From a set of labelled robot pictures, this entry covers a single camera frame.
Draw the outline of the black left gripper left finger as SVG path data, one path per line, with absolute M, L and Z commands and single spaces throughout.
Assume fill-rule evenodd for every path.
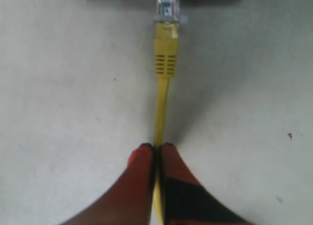
M 64 225 L 148 225 L 155 184 L 155 152 L 150 143 L 136 148 L 127 168 L 93 204 Z

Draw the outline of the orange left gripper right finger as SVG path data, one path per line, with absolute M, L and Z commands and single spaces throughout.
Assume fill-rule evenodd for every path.
M 250 225 L 197 180 L 175 145 L 160 148 L 163 219 L 166 225 Z

